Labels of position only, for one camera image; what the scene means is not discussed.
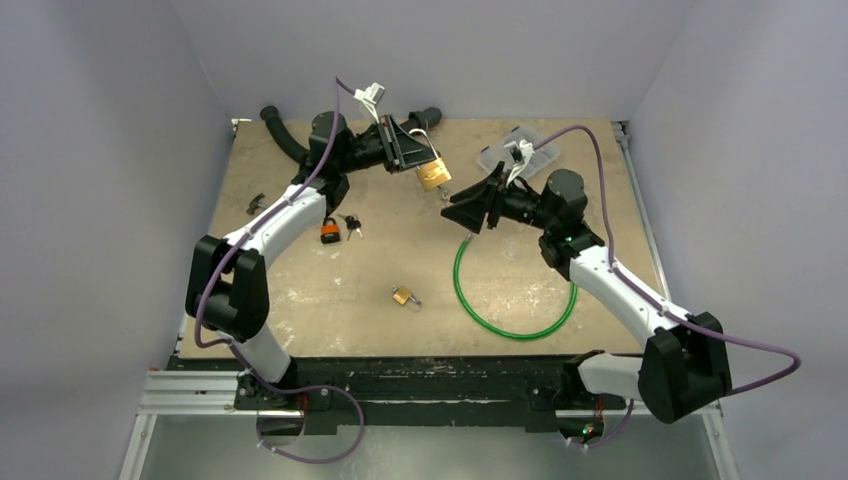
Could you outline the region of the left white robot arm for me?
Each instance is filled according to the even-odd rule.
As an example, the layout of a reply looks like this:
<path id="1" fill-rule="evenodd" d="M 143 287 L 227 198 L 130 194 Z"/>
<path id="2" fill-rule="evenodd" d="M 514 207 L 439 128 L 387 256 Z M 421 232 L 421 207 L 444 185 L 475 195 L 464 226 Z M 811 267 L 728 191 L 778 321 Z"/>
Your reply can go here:
<path id="1" fill-rule="evenodd" d="M 297 399 L 298 382 L 290 375 L 296 362 L 274 338 L 268 324 L 268 269 L 295 240 L 322 226 L 347 195 L 349 174 L 375 166 L 394 174 L 437 158 L 416 140 L 442 120 L 437 107 L 412 111 L 399 122 L 391 115 L 360 133 L 344 116 L 327 111 L 314 117 L 307 144 L 295 140 L 279 111 L 260 112 L 278 147 L 297 165 L 281 197 L 246 225 L 223 236 L 205 235 L 194 246 L 185 294 L 185 312 L 195 328 L 218 334 L 253 376 L 262 379 L 259 395 L 272 408 Z"/>

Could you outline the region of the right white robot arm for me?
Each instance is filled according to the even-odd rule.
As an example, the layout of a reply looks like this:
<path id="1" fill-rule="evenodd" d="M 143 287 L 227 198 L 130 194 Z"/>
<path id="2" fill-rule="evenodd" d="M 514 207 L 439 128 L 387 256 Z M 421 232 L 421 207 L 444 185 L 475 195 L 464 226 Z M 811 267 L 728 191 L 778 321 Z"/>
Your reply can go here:
<path id="1" fill-rule="evenodd" d="M 614 257 L 612 245 L 584 219 L 581 175 L 551 173 L 541 191 L 523 179 L 510 183 L 502 165 L 454 194 L 440 214 L 472 234 L 503 219 L 541 230 L 540 254 L 571 285 L 599 301 L 637 340 L 639 357 L 592 351 L 566 364 L 564 399 L 584 407 L 599 395 L 643 403 L 666 424 L 729 394 L 733 388 L 723 327 L 712 314 L 694 315 L 664 299 Z"/>

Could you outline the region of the black head key bunch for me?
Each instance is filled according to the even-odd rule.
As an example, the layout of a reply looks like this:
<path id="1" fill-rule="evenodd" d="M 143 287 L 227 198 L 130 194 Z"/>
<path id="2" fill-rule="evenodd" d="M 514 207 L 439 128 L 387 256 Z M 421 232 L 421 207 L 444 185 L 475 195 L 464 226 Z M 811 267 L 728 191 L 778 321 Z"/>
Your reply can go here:
<path id="1" fill-rule="evenodd" d="M 358 236 L 360 239 L 364 238 L 362 223 L 356 214 L 340 215 L 339 218 L 345 223 L 348 241 L 350 241 L 354 235 Z"/>

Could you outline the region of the large brass padlock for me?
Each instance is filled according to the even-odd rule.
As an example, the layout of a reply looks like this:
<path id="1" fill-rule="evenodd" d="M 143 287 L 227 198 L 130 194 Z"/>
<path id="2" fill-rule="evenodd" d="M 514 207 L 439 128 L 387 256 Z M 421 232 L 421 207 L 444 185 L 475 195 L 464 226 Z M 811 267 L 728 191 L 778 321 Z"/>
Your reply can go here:
<path id="1" fill-rule="evenodd" d="M 452 175 L 444 162 L 441 154 L 439 157 L 423 166 L 416 168 L 416 176 L 425 192 L 438 190 L 452 180 Z"/>

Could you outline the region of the orange black padlock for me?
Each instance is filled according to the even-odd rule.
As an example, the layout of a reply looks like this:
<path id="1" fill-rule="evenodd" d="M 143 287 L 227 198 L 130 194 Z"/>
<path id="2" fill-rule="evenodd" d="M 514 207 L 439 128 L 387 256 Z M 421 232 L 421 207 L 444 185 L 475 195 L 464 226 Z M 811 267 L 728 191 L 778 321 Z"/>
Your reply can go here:
<path id="1" fill-rule="evenodd" d="M 324 245 L 336 244 L 341 241 L 340 228 L 334 218 L 326 217 L 322 221 L 320 241 Z"/>

